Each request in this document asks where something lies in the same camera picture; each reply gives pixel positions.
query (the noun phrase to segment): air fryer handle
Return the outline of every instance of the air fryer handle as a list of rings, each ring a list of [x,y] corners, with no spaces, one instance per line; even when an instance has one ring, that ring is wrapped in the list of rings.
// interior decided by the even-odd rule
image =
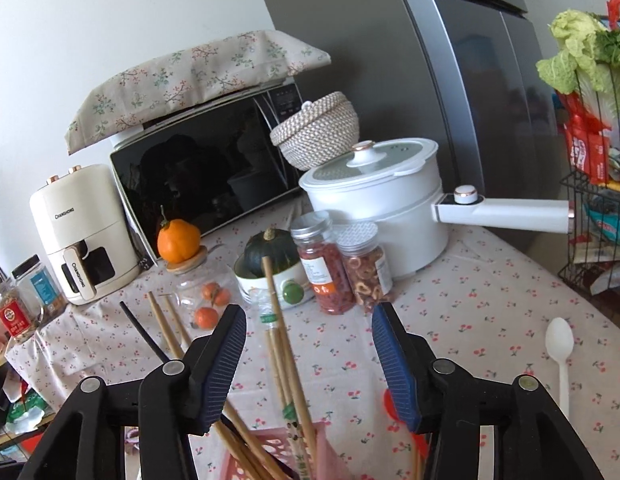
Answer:
[[[70,246],[65,249],[63,251],[63,259],[74,279],[80,296],[86,301],[93,300],[93,298],[96,297],[96,288],[94,288],[94,285],[90,282],[90,278],[83,266],[83,260],[80,254],[78,254],[77,248],[75,246]]]
[[[574,208],[567,200],[479,198],[458,204],[446,196],[433,206],[435,219],[447,224],[481,225],[548,233],[570,233]]]

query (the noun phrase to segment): refrigerator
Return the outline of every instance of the refrigerator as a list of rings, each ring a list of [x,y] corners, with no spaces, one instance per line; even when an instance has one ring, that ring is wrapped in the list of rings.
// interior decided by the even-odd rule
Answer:
[[[557,198],[551,89],[523,0],[265,0],[273,23],[327,51],[295,79],[304,99],[340,90],[361,139],[439,143],[443,189],[492,198]],[[525,250],[533,234],[500,231]]]

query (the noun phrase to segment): spice jar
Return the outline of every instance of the spice jar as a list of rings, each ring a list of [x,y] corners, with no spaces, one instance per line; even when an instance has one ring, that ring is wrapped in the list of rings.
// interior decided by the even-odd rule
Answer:
[[[12,280],[0,284],[0,321],[18,342],[27,339],[36,328]]]
[[[61,314],[67,300],[37,254],[14,269],[12,276],[16,280],[18,293],[33,319],[45,322]]]
[[[359,222],[339,233],[337,245],[357,303],[366,313],[380,301],[392,301],[392,275],[374,222]]]
[[[290,226],[301,263],[326,314],[343,314],[355,303],[327,211],[314,211]]]

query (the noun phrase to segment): jar lid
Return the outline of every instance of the jar lid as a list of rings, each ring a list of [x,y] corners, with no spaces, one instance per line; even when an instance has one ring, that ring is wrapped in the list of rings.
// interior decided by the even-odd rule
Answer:
[[[25,260],[22,264],[20,264],[16,269],[12,270],[12,276],[14,279],[19,279],[23,274],[25,274],[28,270],[30,270],[33,266],[39,263],[38,254],[35,254],[31,258]]]
[[[301,177],[299,186],[305,190],[336,189],[417,173],[438,149],[430,139],[365,140],[355,144],[350,153],[312,168]]]
[[[290,234],[295,240],[307,240],[332,227],[330,213],[312,211],[296,218],[290,225]]]
[[[358,222],[347,226],[337,238],[337,245],[342,254],[358,256],[374,249],[376,235],[379,232],[374,222]]]

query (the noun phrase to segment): woven basket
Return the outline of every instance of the woven basket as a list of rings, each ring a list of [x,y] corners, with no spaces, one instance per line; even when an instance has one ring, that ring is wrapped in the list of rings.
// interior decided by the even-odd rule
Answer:
[[[359,140],[359,117],[341,92],[309,104],[272,130],[270,139],[298,170],[320,166],[349,152]]]

